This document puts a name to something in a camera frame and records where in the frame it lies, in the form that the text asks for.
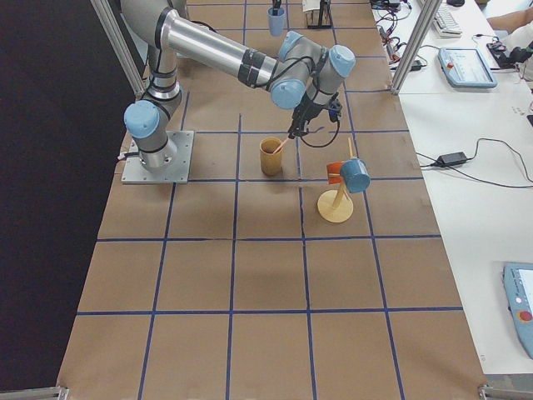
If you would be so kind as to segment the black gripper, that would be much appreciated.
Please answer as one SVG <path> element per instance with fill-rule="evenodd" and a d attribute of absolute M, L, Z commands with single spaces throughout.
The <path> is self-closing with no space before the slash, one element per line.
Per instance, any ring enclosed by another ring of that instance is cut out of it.
<path fill-rule="evenodd" d="M 332 123 L 338 123 L 341 117 L 342 105 L 337 99 L 338 94 L 335 93 L 333 97 L 326 104 L 317 104 L 305 94 L 300 104 L 293 110 L 292 123 L 288 129 L 288 138 L 294 139 L 305 137 L 309 133 L 307 124 L 316 118 L 322 110 L 328 112 L 329 120 Z"/>

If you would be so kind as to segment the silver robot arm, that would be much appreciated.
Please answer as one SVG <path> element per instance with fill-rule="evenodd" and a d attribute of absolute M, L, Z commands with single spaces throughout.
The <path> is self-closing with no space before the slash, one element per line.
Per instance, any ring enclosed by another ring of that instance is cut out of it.
<path fill-rule="evenodd" d="M 356 65 L 350 48 L 323 47 L 290 31 L 278 57 L 272 58 L 190 21 L 183 1 L 122 1 L 120 6 L 130 28 L 148 45 L 147 90 L 124 113 L 143 169 L 162 171 L 177 157 L 179 147 L 166 125 L 182 98 L 177 81 L 179 56 L 269 92 L 276 106 L 292 112 L 290 139 L 307 135 L 309 122 L 323 110 L 331 122 L 339 122 L 338 89 Z"/>

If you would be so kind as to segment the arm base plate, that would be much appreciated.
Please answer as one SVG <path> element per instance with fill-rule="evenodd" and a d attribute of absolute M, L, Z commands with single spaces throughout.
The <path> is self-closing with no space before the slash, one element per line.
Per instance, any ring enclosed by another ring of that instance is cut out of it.
<path fill-rule="evenodd" d="M 122 172 L 125 184 L 187 184 L 192 159 L 194 131 L 167 131 L 167 145 L 159 152 L 146 153 L 132 139 Z"/>

